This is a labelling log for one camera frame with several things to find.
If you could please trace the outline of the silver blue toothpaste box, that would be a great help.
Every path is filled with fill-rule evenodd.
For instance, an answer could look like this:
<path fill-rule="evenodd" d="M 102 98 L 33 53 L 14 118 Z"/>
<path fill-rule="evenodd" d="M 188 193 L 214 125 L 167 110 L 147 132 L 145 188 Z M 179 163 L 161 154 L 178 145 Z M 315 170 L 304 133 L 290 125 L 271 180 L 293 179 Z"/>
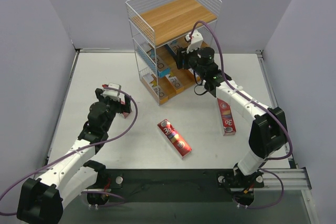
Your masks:
<path fill-rule="evenodd" d="M 186 49 L 186 47 L 183 47 L 182 44 L 178 40 L 173 40 L 170 43 L 165 44 L 164 47 L 168 50 L 170 55 L 173 57 L 173 60 L 174 60 L 175 63 L 176 63 L 177 50 L 179 48 L 185 48 Z"/>

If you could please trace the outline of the orange toothpaste box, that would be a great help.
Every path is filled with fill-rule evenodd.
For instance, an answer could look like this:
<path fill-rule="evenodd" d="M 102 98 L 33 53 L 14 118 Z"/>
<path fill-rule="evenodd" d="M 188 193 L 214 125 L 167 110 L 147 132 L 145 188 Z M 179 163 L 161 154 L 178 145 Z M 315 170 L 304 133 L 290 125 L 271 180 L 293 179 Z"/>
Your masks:
<path fill-rule="evenodd" d="M 147 73 L 143 75 L 141 81 L 159 105 L 168 101 L 166 92 L 158 84 L 157 78 L 153 74 Z"/>
<path fill-rule="evenodd" d="M 184 90 L 183 84 L 173 73 L 165 75 L 163 81 L 168 95 L 177 95 Z"/>
<path fill-rule="evenodd" d="M 196 79 L 197 82 L 201 81 L 200 76 L 198 75 L 197 72 L 194 72 L 193 69 L 188 69 L 188 74 L 191 76 L 192 80 Z"/>

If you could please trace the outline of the teal toothpaste box with label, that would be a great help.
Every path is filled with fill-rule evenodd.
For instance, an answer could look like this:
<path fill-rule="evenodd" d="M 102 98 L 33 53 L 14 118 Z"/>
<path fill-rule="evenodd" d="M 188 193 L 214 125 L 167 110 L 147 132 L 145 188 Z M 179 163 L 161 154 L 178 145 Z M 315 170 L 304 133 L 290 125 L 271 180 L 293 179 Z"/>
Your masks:
<path fill-rule="evenodd" d="M 143 61 L 150 67 L 150 69 L 157 73 L 159 78 L 163 78 L 170 74 L 169 66 L 159 57 L 154 54 L 154 49 L 147 43 L 137 45 L 137 53 Z"/>

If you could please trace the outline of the red toothpaste box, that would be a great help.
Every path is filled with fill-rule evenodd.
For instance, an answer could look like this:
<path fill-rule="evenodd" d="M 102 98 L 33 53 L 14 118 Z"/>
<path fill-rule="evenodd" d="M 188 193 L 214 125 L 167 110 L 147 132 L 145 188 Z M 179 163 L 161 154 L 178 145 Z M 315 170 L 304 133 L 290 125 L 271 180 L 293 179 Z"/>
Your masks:
<path fill-rule="evenodd" d="M 217 98 L 217 104 L 221 122 L 220 128 L 223 132 L 223 135 L 224 136 L 235 135 L 236 126 L 229 104 L 219 98 Z"/>
<path fill-rule="evenodd" d="M 184 159 L 192 152 L 192 148 L 189 143 L 168 119 L 164 119 L 159 122 L 157 124 L 157 128 L 163 135 L 164 139 L 168 142 L 169 146 L 181 159 Z"/>
<path fill-rule="evenodd" d="M 124 119 L 126 119 L 130 113 L 132 112 L 132 109 L 131 109 L 131 104 L 126 104 L 124 101 L 120 101 L 121 103 L 121 109 L 122 109 L 122 113 L 121 115 L 123 116 Z"/>

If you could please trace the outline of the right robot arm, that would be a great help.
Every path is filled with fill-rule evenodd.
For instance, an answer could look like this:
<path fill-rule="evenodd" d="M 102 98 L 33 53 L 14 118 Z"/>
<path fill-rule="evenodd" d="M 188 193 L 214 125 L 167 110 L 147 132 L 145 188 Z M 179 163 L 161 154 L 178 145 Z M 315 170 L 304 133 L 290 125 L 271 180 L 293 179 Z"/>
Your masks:
<path fill-rule="evenodd" d="M 193 70 L 208 93 L 228 103 L 251 125 L 248 152 L 233 172 L 234 183 L 245 186 L 269 156 L 287 143 L 286 119 L 282 109 L 272 109 L 246 93 L 214 59 L 215 51 L 211 47 L 192 52 L 179 48 L 174 58 L 178 69 Z"/>

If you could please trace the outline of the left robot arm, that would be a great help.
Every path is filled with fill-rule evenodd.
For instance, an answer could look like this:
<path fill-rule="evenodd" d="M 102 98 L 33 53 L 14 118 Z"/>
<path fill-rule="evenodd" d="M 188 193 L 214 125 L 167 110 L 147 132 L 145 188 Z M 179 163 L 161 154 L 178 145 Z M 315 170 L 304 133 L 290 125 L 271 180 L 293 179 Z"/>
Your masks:
<path fill-rule="evenodd" d="M 92 158 L 109 141 L 108 132 L 115 116 L 130 113 L 133 100 L 115 83 L 104 84 L 95 94 L 97 101 L 90 106 L 87 121 L 69 151 L 48 164 L 37 178 L 28 177 L 22 184 L 17 219 L 26 223 L 58 223 L 65 208 L 80 193 L 90 186 L 105 185 L 105 166 Z"/>

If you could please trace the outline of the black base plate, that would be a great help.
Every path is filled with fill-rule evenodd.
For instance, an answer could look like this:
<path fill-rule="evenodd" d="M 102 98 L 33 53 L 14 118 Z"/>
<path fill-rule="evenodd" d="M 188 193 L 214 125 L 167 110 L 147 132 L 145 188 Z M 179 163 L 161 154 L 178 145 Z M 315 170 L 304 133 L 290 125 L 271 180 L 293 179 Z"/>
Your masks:
<path fill-rule="evenodd" d="M 237 196 L 254 201 L 264 187 L 262 173 L 238 179 L 232 169 L 106 169 L 86 195 L 91 205 L 129 202 L 230 202 Z"/>

